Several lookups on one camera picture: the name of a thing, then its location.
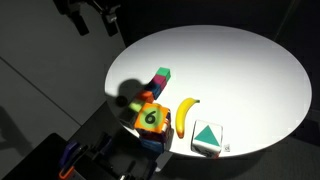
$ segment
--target banana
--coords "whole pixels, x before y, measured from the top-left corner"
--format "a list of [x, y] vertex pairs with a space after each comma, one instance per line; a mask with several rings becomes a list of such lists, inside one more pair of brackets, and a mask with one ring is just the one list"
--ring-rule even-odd
[[200, 103], [200, 100], [186, 98], [178, 107], [176, 112], [176, 132], [180, 139], [182, 139], [184, 136], [184, 121], [186, 119], [187, 112], [195, 103]]

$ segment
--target white cube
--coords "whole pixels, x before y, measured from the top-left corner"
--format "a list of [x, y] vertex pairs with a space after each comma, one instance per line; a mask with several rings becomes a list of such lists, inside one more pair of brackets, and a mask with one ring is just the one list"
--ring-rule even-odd
[[217, 158], [221, 152], [222, 126], [196, 120], [191, 150], [206, 157]]

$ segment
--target green triangle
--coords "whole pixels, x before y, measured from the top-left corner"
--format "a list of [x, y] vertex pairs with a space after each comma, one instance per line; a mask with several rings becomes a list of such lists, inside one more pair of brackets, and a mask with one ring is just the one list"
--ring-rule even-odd
[[220, 146], [209, 125], [207, 125], [207, 127], [204, 128], [195, 139], [215, 146]]

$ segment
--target pink block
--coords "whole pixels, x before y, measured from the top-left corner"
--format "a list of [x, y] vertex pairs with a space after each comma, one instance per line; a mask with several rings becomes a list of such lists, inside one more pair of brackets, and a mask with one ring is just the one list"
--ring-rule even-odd
[[167, 81], [166, 81], [166, 77], [165, 76], [161, 76], [156, 74], [153, 78], [152, 78], [152, 82], [156, 83], [156, 84], [160, 84], [160, 88], [161, 91], [166, 87], [167, 85]]

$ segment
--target white round table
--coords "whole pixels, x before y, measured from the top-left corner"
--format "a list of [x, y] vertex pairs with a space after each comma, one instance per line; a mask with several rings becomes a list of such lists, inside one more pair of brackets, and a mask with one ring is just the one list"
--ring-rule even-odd
[[222, 147], [230, 151], [220, 157], [261, 150], [294, 131], [310, 107], [309, 77], [287, 50], [248, 31], [201, 25], [152, 34], [116, 58], [105, 81], [115, 116], [122, 110], [114, 103], [119, 85], [128, 79], [147, 84], [159, 67], [169, 68], [171, 79], [155, 103], [171, 109], [173, 128], [183, 99], [201, 101], [187, 114], [184, 138], [174, 134], [173, 153], [202, 156], [190, 149], [197, 119], [223, 126]]

